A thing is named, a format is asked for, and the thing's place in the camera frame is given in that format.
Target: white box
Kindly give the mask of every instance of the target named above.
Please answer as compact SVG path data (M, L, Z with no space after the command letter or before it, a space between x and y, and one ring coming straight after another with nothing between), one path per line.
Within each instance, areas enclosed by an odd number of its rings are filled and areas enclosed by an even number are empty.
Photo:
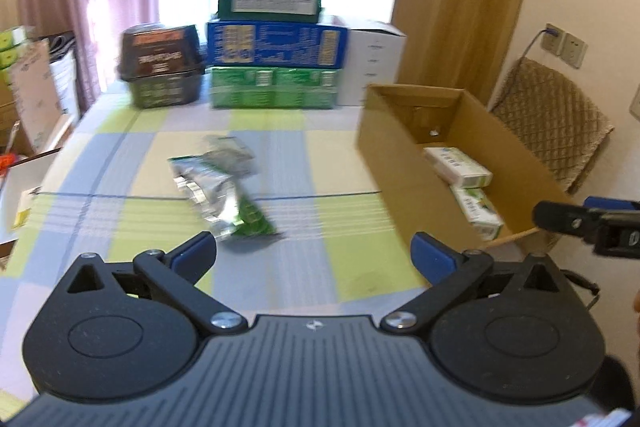
M20 197L28 188L42 185L42 181L59 151L60 149L55 149L15 163L9 167L4 180L0 181L2 184L0 188L0 247L18 239L18 230L14 229L14 221Z
M480 188L451 187L466 220L484 241L492 241L500 233L504 222Z
M364 105L368 84L393 84L406 35L391 24L340 17L349 28L338 105Z
M455 147L425 147L424 155L438 176L455 188L486 187L494 177L491 171Z

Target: cardboard box lid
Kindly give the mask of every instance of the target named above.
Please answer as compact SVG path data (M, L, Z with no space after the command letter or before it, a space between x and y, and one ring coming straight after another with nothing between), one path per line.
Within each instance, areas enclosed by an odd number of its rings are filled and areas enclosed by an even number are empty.
M362 19L358 17L345 17L339 16L337 17L341 20L343 26L347 26L348 29L352 31L363 31L370 33L384 33L393 35L396 37L405 38L406 35L402 33L398 28L392 26L391 24L373 21L370 19Z
M424 144L443 142L494 174L483 190L506 224L496 240L482 241L424 157ZM540 200L571 202L551 172L464 90L369 86L358 148L407 246L421 230L458 251L508 243L537 231L531 212Z
M30 44L27 53L7 69L11 87L0 84L0 146L15 121L21 126L13 151L27 156L51 149L50 138L66 121L51 74L47 41Z

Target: electrical socket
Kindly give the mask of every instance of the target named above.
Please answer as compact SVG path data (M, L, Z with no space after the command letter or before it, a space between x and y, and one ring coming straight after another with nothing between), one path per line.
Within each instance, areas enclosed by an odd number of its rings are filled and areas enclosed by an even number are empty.
M564 42L565 31L558 26L553 26L552 24L546 25L547 30L555 30L558 32L558 36L555 37L549 33L545 33L542 35L542 49L548 51L549 53L553 53L555 56L560 54L562 50L562 42Z
M587 44L581 41L575 35L567 33L564 38L564 44L562 45L562 52L560 58L567 64L578 69L582 65L584 54L587 52Z
M636 91L636 95L634 96L633 101L631 102L631 106L629 107L629 112L631 115L636 117L636 120L640 120L640 87Z

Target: table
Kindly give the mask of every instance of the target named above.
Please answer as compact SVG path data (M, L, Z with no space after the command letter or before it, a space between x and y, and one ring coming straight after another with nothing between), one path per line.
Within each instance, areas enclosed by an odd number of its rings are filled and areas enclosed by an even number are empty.
M355 147L360 108L213 110L206 96L137 110L120 83L97 100L50 168L0 272L0 391L34 396L22 363L26 330L82 252L130 261L206 229L178 192L167 158L204 153L207 134L233 135L257 157L243 183L285 237L229 240L198 288L241 312L372 314L412 299L412 267Z

